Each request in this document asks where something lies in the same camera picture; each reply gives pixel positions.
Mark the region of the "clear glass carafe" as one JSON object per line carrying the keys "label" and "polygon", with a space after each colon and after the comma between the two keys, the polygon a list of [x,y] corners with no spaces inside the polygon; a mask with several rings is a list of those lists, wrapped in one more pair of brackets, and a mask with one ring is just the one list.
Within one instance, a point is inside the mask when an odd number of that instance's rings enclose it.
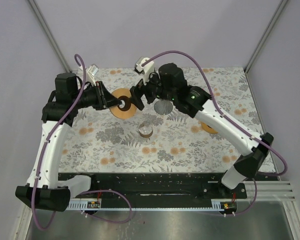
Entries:
{"label": "clear glass carafe", "polygon": [[153,135],[153,126],[150,122],[144,120],[138,125],[139,135],[143,138],[150,138]]}

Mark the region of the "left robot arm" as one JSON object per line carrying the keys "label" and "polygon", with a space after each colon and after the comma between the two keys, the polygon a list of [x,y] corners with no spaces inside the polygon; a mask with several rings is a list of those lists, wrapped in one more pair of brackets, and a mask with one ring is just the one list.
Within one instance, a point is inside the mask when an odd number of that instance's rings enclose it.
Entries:
{"label": "left robot arm", "polygon": [[99,186],[89,176],[75,176],[58,181],[64,143],[79,109],[93,107],[97,111],[117,107],[121,100],[113,96],[102,81],[78,86],[83,81],[74,73],[58,74],[42,110],[41,140],[35,164],[25,185],[17,186],[15,196],[34,209],[63,212],[72,198],[83,193],[92,198]]}

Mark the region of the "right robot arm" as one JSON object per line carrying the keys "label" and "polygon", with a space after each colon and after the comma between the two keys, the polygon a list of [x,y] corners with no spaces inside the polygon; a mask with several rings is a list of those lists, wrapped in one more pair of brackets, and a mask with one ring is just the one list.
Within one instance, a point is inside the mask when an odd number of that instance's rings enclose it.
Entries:
{"label": "right robot arm", "polygon": [[228,113],[218,112],[212,96],[199,86],[189,85],[183,70],[174,63],[164,64],[158,71],[152,62],[137,63],[134,70],[142,77],[130,88],[130,99],[139,110],[145,107],[142,97],[148,104],[155,99],[170,101],[181,113],[220,133],[240,152],[240,157],[217,186],[221,197],[229,198],[239,183],[255,177],[269,153],[267,147],[273,143],[274,137],[270,133],[249,130]]}

